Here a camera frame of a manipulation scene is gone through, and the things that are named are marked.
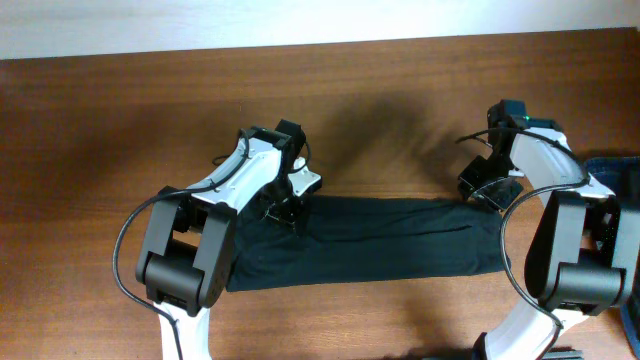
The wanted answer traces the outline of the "black nike t-shirt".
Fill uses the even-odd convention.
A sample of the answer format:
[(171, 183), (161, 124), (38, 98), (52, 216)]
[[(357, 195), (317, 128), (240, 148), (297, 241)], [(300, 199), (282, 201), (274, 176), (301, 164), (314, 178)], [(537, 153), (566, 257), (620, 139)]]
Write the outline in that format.
[(302, 233), (247, 207), (229, 292), (474, 276), (503, 269), (501, 217), (450, 199), (314, 196)]

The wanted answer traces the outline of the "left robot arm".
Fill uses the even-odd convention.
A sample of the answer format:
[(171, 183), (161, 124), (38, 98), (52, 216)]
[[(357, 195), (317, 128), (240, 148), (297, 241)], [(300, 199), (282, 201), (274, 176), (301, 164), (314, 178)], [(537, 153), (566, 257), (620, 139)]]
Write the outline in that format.
[(260, 217), (303, 233), (308, 199), (322, 183), (300, 155), (307, 144), (302, 127), (287, 120), (240, 130), (235, 150), (211, 174), (147, 202), (135, 278), (145, 287), (143, 304), (159, 317), (163, 358), (209, 358), (210, 309), (228, 283), (246, 206), (256, 203)]

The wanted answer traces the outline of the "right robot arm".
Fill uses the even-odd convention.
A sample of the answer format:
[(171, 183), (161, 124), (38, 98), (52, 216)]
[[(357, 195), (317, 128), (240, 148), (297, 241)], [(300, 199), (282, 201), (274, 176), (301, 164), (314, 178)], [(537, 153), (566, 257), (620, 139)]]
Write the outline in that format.
[[(487, 111), (486, 129), (471, 139), (490, 147), (459, 175), (464, 199), (502, 212), (499, 250), (520, 300), (474, 343), (475, 359), (548, 359), (557, 340), (577, 324), (632, 294), (639, 258), (639, 207), (591, 175), (570, 149), (561, 126), (528, 115), (519, 100)], [(506, 251), (508, 222), (537, 197), (544, 207), (525, 263), (523, 284)]]

